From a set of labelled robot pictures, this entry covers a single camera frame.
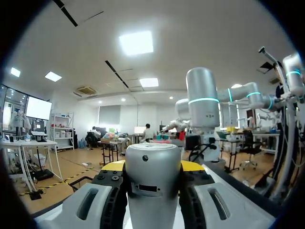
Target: yellow black tape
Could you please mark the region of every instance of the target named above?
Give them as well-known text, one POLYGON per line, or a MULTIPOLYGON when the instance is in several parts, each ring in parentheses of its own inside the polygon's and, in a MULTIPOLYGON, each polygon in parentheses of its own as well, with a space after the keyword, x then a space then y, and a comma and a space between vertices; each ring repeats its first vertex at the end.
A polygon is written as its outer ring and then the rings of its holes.
MULTIPOLYGON (((78 173, 78 174, 76 174, 76 175, 74 175, 74 176, 72 176, 72 177, 69 177, 69 178, 67 178, 67 179, 65 179, 65 180, 63 180, 63 181, 57 182, 57 183, 55 183, 55 184, 52 184, 52 185, 49 185, 49 186, 46 186, 46 187, 42 187, 42 188, 38 189, 38 191, 40 191, 40 190, 46 190, 46 189, 49 189, 49 188, 51 188, 51 187, 54 187, 54 186, 59 185, 59 184, 62 184, 62 183, 65 183, 65 184, 68 185, 69 183, 67 182, 67 180, 70 180, 70 179, 72 179, 72 178, 74 178, 74 177, 77 177, 78 175, 83 174, 83 173, 85 173, 85 172, 87 172, 87 171, 89 171, 89 170, 90 170, 90 169, 86 169, 85 171, 82 171, 81 173, 78 173)), ((20 193, 19 196, 24 196, 24 195, 27 195, 27 194, 30 194, 30 193, 31 193, 31 192, 20 193)))

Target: keyboard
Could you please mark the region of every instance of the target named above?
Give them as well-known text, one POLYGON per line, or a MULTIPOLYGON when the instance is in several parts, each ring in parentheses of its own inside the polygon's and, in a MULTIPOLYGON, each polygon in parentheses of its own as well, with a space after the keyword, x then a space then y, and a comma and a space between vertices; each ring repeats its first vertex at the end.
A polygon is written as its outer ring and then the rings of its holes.
POLYGON ((46 134, 44 132, 40 132, 40 131, 32 131, 32 135, 35 135, 35 136, 45 136, 46 134))

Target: blue light strip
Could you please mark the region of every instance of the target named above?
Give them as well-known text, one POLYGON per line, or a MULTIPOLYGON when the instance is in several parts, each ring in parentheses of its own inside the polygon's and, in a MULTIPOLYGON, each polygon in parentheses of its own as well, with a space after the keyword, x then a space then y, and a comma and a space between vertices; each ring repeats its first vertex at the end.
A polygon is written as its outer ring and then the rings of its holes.
POLYGON ((199 101, 215 101, 219 103, 218 99, 214 99, 214 98, 199 98, 199 99, 193 99, 191 101, 189 101, 189 104, 195 103, 195 102, 199 102, 199 101))
POLYGON ((253 95, 253 94, 260 94, 260 92, 252 92, 252 93, 250 93, 250 94, 247 95, 247 98, 248 98, 249 96, 253 95))
POLYGON ((268 109, 270 109, 272 107, 272 98, 271 98, 271 96, 269 96, 269 98, 270 98, 270 105, 269 105, 268 109))
POLYGON ((298 74, 298 75, 301 75, 298 71, 292 71, 292 72, 288 72, 288 73, 286 74, 286 76, 289 76, 290 74, 293 74, 293 73, 298 74))
POLYGON ((229 96, 230 96, 230 102, 233 102, 232 96, 231 96, 231 91, 230 88, 228 88, 229 96))

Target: ceiling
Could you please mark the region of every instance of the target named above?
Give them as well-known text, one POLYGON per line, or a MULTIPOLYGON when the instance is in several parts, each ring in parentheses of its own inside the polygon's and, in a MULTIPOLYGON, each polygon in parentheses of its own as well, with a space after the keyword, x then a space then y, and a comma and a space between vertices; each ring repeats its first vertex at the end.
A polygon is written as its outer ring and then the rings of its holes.
POLYGON ((175 103, 186 96, 185 75, 194 67, 213 71, 218 90, 255 81, 262 92, 273 87, 267 74, 258 72, 267 59, 258 53, 265 46, 282 60, 294 51, 282 28, 256 0, 63 0, 75 27, 51 2, 25 32, 9 62, 21 71, 9 74, 6 85, 24 85, 46 93, 63 88, 74 91, 88 85, 98 97, 91 105, 175 103), (87 18, 103 13, 85 21, 87 18), (152 53, 127 56, 119 37, 151 31, 152 53), (108 60, 130 87, 120 82, 108 60), (52 82, 44 76, 60 76, 52 82), (143 89, 139 78, 156 77, 159 87, 143 89))

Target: white shelving unit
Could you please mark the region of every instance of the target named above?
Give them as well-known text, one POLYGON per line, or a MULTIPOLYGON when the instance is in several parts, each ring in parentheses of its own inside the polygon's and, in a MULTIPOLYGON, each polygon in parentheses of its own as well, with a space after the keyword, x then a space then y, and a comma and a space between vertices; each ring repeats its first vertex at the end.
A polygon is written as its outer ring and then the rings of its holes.
POLYGON ((65 116, 61 116, 58 115, 58 113, 51 114, 50 137, 52 141, 58 143, 57 150, 69 149, 69 148, 74 149, 74 131, 73 131, 74 113, 67 113, 64 115, 65 116), (55 132, 60 132, 60 131, 69 132, 70 130, 72 130, 71 137, 55 137, 55 132))

